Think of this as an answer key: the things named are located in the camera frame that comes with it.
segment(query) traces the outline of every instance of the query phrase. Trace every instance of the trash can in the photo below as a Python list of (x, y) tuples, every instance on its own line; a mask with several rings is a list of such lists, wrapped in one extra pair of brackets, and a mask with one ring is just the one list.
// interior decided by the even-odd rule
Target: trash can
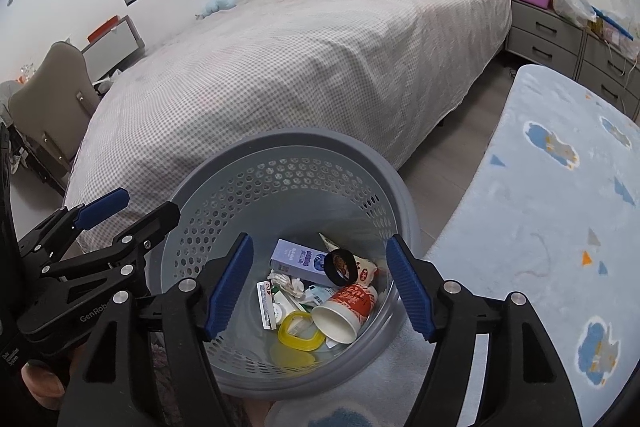
[[(180, 223), (149, 254), (153, 293), (197, 277), (239, 233), (254, 240), (254, 264), (228, 327), (206, 345), (224, 393), (266, 400), (320, 393), (366, 367), (398, 333), (405, 313), (386, 267), (386, 241), (400, 233), (419, 255), (420, 228), (396, 170), (362, 142), (323, 129), (258, 134), (204, 162), (172, 201)], [(319, 232), (378, 265), (379, 298), (353, 344), (303, 352), (263, 329), (256, 284), (270, 272), (280, 238), (324, 250)]]

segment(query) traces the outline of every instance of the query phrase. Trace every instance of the robotic arm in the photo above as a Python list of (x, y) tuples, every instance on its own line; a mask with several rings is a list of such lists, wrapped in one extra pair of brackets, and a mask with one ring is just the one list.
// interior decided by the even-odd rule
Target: robotic arm
[[(74, 259), (61, 261), (81, 230), (127, 205), (126, 191), (62, 208), (18, 244), (8, 198), (6, 136), (2, 126), (0, 379), (27, 361), (45, 363), (64, 377), (65, 354), (86, 343), (58, 427), (161, 427), (149, 336), (162, 332), (185, 426), (234, 427), (203, 343), (218, 333), (210, 325), (212, 295), (236, 256), (247, 250), (252, 256), (250, 238), (241, 234), (227, 256), (209, 261), (197, 279), (183, 279), (155, 296), (146, 286), (144, 256), (177, 226), (174, 203), (163, 203), (118, 234), (110, 247)], [(512, 293), (504, 301), (475, 296), (462, 284), (443, 280), (433, 264), (416, 260), (399, 235), (387, 249), (406, 258), (428, 296), (433, 327), (426, 340), (436, 343), (405, 427), (456, 427), (476, 335), (483, 333), (490, 335), (489, 355), (475, 426), (582, 425), (562, 363), (526, 296)], [(408, 303), (410, 296), (399, 290)], [(232, 309), (235, 303), (227, 304)]]

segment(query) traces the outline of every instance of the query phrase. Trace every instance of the beige chair backrest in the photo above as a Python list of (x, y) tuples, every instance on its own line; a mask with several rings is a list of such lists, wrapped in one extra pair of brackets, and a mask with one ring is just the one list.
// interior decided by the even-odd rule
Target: beige chair backrest
[(8, 108), (17, 130), (70, 171), (98, 102), (81, 52), (56, 42)]

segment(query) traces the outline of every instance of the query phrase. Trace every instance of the red and white paper cup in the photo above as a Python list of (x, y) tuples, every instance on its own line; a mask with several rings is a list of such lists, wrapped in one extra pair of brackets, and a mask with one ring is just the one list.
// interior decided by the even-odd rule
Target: red and white paper cup
[(378, 293), (369, 286), (354, 283), (336, 292), (327, 302), (311, 311), (314, 324), (331, 340), (351, 344), (369, 317)]

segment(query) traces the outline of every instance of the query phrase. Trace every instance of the metal bolt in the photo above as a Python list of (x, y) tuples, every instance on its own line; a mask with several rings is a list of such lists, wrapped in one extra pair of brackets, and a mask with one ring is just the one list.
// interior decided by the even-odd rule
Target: metal bolt
[(511, 294), (511, 302), (516, 306), (522, 306), (527, 303), (527, 298), (522, 293), (516, 292)]
[(447, 281), (442, 287), (444, 288), (444, 291), (446, 291), (447, 293), (453, 293), (454, 295), (456, 293), (460, 293), (460, 291), (462, 290), (460, 284), (455, 281)]
[(190, 292), (196, 287), (195, 279), (182, 279), (180, 283), (178, 283), (178, 288), (180, 288), (181, 292)]
[(127, 302), (128, 298), (129, 298), (129, 293), (124, 290), (120, 290), (119, 292), (116, 292), (116, 294), (113, 296), (113, 302), (115, 302), (116, 304), (122, 304), (124, 302)]

